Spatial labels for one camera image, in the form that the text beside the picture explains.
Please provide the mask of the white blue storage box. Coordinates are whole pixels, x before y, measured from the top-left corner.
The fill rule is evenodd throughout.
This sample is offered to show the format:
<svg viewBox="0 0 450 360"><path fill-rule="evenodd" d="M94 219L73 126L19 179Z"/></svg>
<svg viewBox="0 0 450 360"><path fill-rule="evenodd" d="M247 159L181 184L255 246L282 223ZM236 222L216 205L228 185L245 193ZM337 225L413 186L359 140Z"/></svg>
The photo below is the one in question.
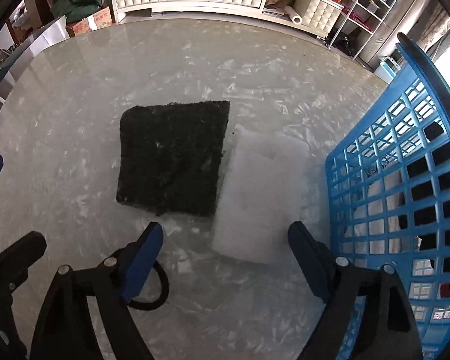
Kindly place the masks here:
<svg viewBox="0 0 450 360"><path fill-rule="evenodd" d="M392 57L384 57L379 61L374 74L387 84L390 84L400 70L400 65Z"/></svg>

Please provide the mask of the grey side table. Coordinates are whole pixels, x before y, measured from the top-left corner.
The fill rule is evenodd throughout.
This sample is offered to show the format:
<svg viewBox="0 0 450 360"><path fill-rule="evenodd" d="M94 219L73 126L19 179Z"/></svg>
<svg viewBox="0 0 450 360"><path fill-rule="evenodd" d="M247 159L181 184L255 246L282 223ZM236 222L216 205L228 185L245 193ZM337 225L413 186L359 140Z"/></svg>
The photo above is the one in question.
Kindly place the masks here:
<svg viewBox="0 0 450 360"><path fill-rule="evenodd" d="M66 17L61 16L53 22L36 30L26 38L15 51L7 57L0 67L0 101L4 102L20 76L32 60L42 51L69 38L66 29Z"/></svg>

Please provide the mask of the red cardboard box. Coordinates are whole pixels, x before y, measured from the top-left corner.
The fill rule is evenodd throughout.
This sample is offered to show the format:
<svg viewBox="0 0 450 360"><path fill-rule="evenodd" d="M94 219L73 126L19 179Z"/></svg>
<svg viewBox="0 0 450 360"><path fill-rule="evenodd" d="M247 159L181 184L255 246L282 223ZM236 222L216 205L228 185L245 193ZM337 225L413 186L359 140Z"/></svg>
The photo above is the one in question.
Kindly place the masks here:
<svg viewBox="0 0 450 360"><path fill-rule="evenodd" d="M98 12L81 19L74 24L67 24L66 30L71 37L85 33L91 33L98 29L110 27L113 24L113 17L109 7L105 7Z"/></svg>

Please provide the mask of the white metal shelf rack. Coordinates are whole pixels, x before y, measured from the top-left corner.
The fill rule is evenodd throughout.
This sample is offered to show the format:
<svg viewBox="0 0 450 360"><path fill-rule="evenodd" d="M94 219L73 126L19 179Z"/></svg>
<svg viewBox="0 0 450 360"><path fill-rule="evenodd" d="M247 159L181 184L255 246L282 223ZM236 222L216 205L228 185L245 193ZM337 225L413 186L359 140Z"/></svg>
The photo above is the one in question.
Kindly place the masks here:
<svg viewBox="0 0 450 360"><path fill-rule="evenodd" d="M396 0L342 0L342 11L328 35L328 48L356 59L377 33Z"/></svg>

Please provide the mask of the black square filter sponge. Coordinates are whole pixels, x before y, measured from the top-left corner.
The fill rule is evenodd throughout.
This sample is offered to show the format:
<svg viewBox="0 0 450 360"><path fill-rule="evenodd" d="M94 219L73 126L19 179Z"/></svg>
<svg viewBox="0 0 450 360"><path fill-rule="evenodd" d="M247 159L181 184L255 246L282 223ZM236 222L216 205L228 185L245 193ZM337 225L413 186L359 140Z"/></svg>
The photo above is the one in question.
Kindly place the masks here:
<svg viewBox="0 0 450 360"><path fill-rule="evenodd" d="M116 200L156 215L215 213L228 101L134 106L119 125Z"/></svg>

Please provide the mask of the white paper roll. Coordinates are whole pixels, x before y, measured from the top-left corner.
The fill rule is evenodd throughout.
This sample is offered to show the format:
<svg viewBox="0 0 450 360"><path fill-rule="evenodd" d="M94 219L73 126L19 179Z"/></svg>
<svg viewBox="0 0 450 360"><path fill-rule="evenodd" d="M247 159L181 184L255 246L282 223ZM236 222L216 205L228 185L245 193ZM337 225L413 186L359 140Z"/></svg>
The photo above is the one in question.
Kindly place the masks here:
<svg viewBox="0 0 450 360"><path fill-rule="evenodd" d="M302 17L292 7L285 6L283 10L291 19L291 22L294 24L302 24Z"/></svg>

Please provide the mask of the white square filter sponge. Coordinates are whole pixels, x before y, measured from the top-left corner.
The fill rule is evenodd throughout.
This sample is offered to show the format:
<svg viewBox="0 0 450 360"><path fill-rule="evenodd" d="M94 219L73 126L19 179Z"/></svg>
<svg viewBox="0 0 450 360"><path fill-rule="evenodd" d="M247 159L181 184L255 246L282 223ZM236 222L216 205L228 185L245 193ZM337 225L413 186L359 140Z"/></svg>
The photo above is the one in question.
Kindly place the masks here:
<svg viewBox="0 0 450 360"><path fill-rule="evenodd" d="M214 252L261 264L286 255L289 225L300 217L308 151L291 136L240 131L214 215Z"/></svg>

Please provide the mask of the blue plastic laundry basket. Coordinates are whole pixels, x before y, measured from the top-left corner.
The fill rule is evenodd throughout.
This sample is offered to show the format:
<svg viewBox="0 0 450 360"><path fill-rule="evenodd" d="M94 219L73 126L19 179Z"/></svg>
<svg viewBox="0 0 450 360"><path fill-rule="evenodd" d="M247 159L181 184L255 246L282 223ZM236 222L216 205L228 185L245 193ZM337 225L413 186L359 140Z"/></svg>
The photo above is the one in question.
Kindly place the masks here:
<svg viewBox="0 0 450 360"><path fill-rule="evenodd" d="M360 267L392 265L401 278L426 359L450 359L450 246L444 242L450 219L442 203L450 189L414 202L411 188L450 170L450 161L430 166L411 179L407 166L450 143L450 87L422 49L400 35L404 58L399 73L325 163L331 249ZM427 142L432 122L445 135ZM413 213L434 205L437 222L413 225ZM419 251L416 236L437 233L435 250Z"/></svg>

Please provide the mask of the black soft cloth in basket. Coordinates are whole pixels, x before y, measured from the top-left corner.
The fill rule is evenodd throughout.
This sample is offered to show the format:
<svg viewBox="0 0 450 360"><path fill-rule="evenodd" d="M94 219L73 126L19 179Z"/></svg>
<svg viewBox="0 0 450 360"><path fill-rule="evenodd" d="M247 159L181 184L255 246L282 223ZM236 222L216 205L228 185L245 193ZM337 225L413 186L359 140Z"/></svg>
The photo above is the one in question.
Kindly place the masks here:
<svg viewBox="0 0 450 360"><path fill-rule="evenodd" d="M444 137L445 130L437 121L430 123L424 129L424 136L427 142ZM421 157L406 167L407 175L413 179L421 176L430 170L430 166L439 166L450 161L450 143L443 143L432 150L432 160L428 161L426 157ZM414 202L421 202L434 195L436 191L445 192L450 189L450 170L443 172L435 179L416 184L411 188L411 197ZM445 219L450 219L450 199L442 203L442 213ZM413 213L413 225L423 227L437 222L437 209L435 205L424 206ZM419 251L435 250L439 236L436 232L428 232L416 236ZM445 230L444 242L450 246L450 228Z"/></svg>

